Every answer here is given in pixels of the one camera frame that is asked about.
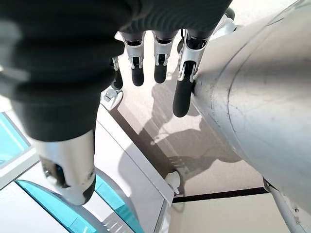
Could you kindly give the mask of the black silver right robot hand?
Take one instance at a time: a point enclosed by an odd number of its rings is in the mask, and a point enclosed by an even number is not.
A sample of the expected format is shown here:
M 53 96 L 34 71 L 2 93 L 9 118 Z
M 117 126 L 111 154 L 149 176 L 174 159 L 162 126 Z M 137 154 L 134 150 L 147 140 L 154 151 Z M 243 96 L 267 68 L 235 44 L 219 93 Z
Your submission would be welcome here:
M 34 140 L 46 178 L 74 205 L 95 188 L 101 92 L 123 54 L 117 32 L 210 34 L 228 0 L 3 0 L 0 93 Z

